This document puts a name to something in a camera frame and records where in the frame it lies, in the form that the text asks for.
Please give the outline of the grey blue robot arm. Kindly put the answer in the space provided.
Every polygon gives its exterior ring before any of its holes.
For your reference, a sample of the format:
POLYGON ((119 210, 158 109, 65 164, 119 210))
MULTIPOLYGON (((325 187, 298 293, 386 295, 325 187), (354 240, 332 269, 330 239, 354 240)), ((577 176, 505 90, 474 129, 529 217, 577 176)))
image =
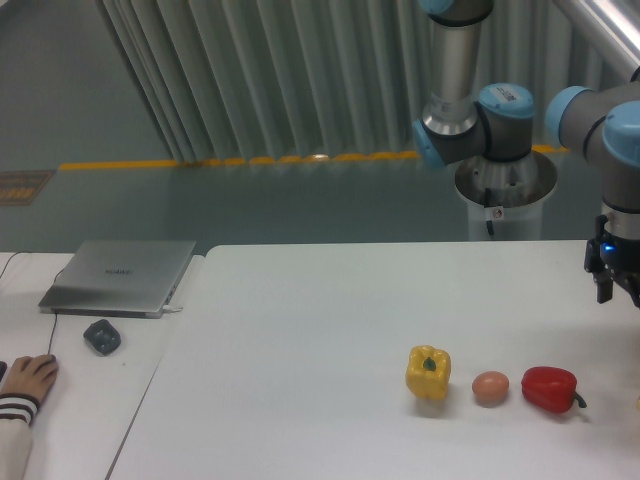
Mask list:
MULTIPOLYGON (((434 24, 432 91, 413 124, 417 150, 432 166, 457 164, 456 187, 487 211, 546 197, 553 164, 532 147, 534 102, 524 87, 496 83, 473 95, 482 22, 489 1, 425 1, 434 24)), ((560 91, 545 123, 552 138, 598 169, 602 213, 586 245, 584 268, 597 300, 615 288, 639 297, 639 14, 626 1, 562 1, 561 12, 619 73, 624 84, 596 92, 560 91)))

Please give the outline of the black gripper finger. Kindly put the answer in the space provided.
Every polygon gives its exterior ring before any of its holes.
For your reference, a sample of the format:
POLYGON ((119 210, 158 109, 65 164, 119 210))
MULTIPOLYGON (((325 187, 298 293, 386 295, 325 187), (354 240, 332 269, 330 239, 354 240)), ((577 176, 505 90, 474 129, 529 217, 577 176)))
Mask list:
POLYGON ((599 304, 604 304, 613 298, 613 279, 608 272, 595 274, 594 283, 596 284, 596 296, 599 304))
POLYGON ((636 308, 640 308, 640 288, 636 277, 624 277, 619 281, 619 285, 630 296, 636 308))

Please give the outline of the person's hand on mouse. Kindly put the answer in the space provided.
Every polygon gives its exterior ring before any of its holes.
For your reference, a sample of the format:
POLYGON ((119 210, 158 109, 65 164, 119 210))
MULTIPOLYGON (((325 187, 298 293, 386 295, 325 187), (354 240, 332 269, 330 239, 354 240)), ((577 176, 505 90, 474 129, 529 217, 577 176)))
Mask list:
POLYGON ((48 356, 24 356, 16 359, 1 388, 2 395, 26 396, 42 405, 55 384, 59 363, 47 363, 48 356))

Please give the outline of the striped sleeve forearm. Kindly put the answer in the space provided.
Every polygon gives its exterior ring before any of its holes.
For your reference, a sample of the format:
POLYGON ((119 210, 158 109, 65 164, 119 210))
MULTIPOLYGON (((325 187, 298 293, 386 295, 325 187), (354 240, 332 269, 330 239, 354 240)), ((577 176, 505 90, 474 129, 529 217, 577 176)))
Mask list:
POLYGON ((26 394, 1 395, 1 478, 22 479, 32 448, 31 422, 40 402, 26 394))

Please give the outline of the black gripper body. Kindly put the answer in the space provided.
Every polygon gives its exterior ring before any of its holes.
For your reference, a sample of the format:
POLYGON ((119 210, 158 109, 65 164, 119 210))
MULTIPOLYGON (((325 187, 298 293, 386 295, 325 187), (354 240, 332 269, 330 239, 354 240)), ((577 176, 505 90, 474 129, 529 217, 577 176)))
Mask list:
POLYGON ((639 214, 605 208, 595 218, 595 235, 587 241, 584 269, 639 278, 639 214))

